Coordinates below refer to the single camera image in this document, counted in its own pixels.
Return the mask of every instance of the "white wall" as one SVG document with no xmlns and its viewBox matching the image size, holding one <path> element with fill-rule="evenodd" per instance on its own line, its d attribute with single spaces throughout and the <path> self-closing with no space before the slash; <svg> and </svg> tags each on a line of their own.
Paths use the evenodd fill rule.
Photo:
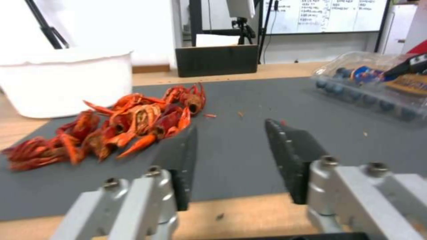
<svg viewBox="0 0 427 240">
<path fill-rule="evenodd" d="M 226 0 L 210 0 L 212 29 L 229 29 L 231 19 Z M 257 15 L 250 26 L 258 30 Z M 209 29 L 208 0 L 202 0 L 202 25 Z M 324 34 L 324 35 L 275 35 L 266 51 L 266 63 L 299 61 L 328 61 L 348 51 L 373 51 L 377 33 Z M 270 36 L 266 36 L 264 47 Z"/>
<path fill-rule="evenodd" d="M 72 46 L 133 49 L 133 65 L 175 64 L 179 0 L 35 0 Z M 24 0 L 0 1 L 0 50 L 48 49 Z"/>
</svg>

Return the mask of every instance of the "blue object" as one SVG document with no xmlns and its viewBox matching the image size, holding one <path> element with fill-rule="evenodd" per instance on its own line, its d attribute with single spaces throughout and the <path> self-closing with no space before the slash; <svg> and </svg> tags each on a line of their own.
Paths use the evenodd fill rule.
<svg viewBox="0 0 427 240">
<path fill-rule="evenodd" d="M 359 100 L 359 98 L 362 96 L 360 92 L 354 90 L 350 90 L 348 94 L 350 95 L 350 98 L 354 101 Z"/>
<path fill-rule="evenodd" d="M 339 84 L 336 84 L 336 85 L 333 87 L 333 93 L 334 93 L 335 95 L 341 95 L 343 92 L 344 92 L 344 87 L 343 87 L 343 86 L 341 86 L 341 85 L 339 85 Z"/>
<path fill-rule="evenodd" d="M 333 93 L 333 89 L 335 88 L 335 84 L 333 83 L 327 83 L 325 86 L 325 91 L 327 93 Z"/>
<path fill-rule="evenodd" d="M 366 105 L 373 105 L 377 102 L 377 99 L 369 95 L 364 95 L 362 98 L 362 101 Z"/>
<path fill-rule="evenodd" d="M 389 102 L 381 100 L 380 101 L 380 108 L 383 111 L 390 111 L 390 110 L 393 110 L 395 108 L 395 105 L 393 103 L 389 103 Z"/>
<path fill-rule="evenodd" d="M 317 80 L 316 81 L 316 88 L 325 88 L 326 81 L 325 80 Z"/>
<path fill-rule="evenodd" d="M 412 121 L 415 119 L 417 114 L 414 110 L 408 109 L 408 108 L 402 108 L 401 111 L 401 117 L 404 121 Z"/>
</svg>

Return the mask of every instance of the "screw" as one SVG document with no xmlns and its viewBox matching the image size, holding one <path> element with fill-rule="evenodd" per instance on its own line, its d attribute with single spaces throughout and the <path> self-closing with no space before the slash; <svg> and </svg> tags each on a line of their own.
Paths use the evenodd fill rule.
<svg viewBox="0 0 427 240">
<path fill-rule="evenodd" d="M 120 186 L 120 182 L 118 179 L 109 178 L 104 182 L 103 188 L 107 191 L 114 191 L 119 186 Z"/>
<path fill-rule="evenodd" d="M 146 177 L 155 177 L 155 176 L 158 176 L 161 173 L 160 170 L 161 170 L 161 168 L 159 166 L 151 166 L 148 169 L 148 172 L 145 174 L 145 176 Z"/>
<path fill-rule="evenodd" d="M 380 162 L 370 162 L 366 168 L 367 174 L 375 178 L 384 176 L 388 171 L 387 165 Z"/>
<path fill-rule="evenodd" d="M 322 167 L 336 167 L 338 166 L 338 160 L 333 156 L 325 155 L 320 157 L 320 163 Z"/>
</svg>

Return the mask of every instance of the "white paper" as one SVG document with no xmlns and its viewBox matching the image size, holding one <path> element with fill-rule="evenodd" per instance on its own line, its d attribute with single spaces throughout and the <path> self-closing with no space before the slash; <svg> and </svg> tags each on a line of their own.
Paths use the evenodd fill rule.
<svg viewBox="0 0 427 240">
<path fill-rule="evenodd" d="M 240 36 L 223 36 L 214 34 L 197 34 L 196 47 L 218 47 L 237 45 Z"/>
</svg>

